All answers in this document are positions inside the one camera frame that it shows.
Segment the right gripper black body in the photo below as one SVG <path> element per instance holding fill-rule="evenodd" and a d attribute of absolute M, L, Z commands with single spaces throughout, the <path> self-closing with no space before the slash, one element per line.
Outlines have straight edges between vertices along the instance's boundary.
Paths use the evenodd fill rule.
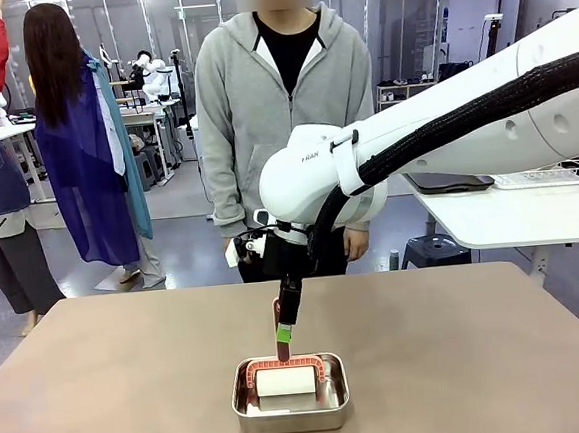
<path fill-rule="evenodd" d="M 316 262 L 308 253 L 307 244 L 286 241 L 275 234 L 267 234 L 262 257 L 262 269 L 272 278 L 304 278 L 316 271 Z"/>

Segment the person's left hand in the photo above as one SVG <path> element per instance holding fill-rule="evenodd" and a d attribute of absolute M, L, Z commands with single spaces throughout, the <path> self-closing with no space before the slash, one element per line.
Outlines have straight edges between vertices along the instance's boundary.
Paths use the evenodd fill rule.
<path fill-rule="evenodd" d="M 343 233 L 344 253 L 348 262 L 362 258 L 369 249 L 369 231 L 346 228 Z"/>

